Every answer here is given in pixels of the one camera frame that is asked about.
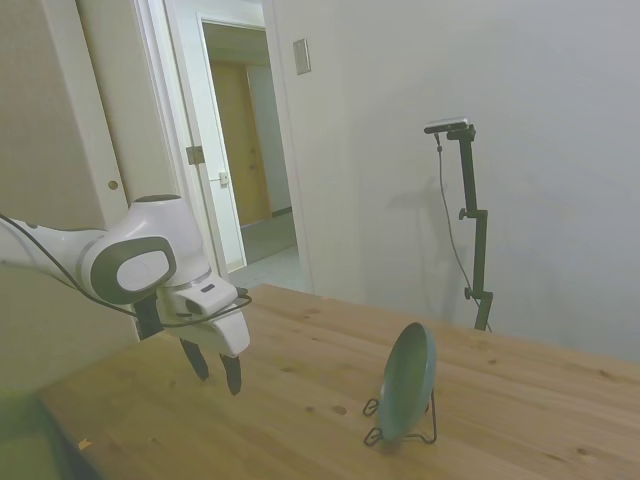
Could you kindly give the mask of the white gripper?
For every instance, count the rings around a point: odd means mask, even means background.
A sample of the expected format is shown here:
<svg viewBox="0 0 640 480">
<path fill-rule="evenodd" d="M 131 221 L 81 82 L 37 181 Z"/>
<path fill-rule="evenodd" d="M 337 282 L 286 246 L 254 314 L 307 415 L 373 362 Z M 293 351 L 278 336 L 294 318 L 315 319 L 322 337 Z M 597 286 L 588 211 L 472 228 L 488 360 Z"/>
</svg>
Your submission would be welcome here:
<svg viewBox="0 0 640 480">
<path fill-rule="evenodd" d="M 250 344 L 241 300 L 235 287 L 190 287 L 158 290 L 161 324 L 180 339 L 182 349 L 201 381 L 209 369 L 199 346 L 215 351 L 225 370 L 230 393 L 242 388 L 240 355 Z"/>
</svg>

